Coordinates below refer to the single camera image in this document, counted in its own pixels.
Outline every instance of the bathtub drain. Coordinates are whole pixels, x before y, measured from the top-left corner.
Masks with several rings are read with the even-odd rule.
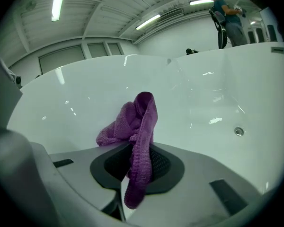
[[[244,134],[244,130],[240,127],[235,128],[235,134],[238,136],[242,136]]]

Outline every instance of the man's arm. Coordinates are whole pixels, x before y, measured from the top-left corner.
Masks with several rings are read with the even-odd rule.
[[[222,5],[222,9],[226,15],[236,15],[240,14],[241,11],[238,9],[230,9],[227,5]]]

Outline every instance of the teal t-shirt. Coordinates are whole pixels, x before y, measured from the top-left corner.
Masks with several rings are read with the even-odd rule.
[[[225,15],[225,13],[222,9],[223,5],[228,6],[228,4],[224,0],[217,0],[217,1],[214,1],[214,3],[213,3],[214,8],[225,16],[226,22],[237,23],[240,26],[242,26],[240,18],[237,15]]]

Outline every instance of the gray pants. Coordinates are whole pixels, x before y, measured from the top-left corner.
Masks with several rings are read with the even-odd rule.
[[[226,23],[225,29],[227,37],[231,40],[232,47],[247,44],[247,39],[240,25],[236,23]]]

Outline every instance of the purple cloth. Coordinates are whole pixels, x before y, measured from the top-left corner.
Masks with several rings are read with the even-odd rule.
[[[145,196],[147,184],[151,181],[150,143],[153,142],[153,129],[158,120],[154,97],[149,92],[141,92],[134,102],[123,105],[116,121],[105,127],[97,136],[99,146],[128,140],[133,144],[129,159],[129,184],[124,202],[135,209]]]

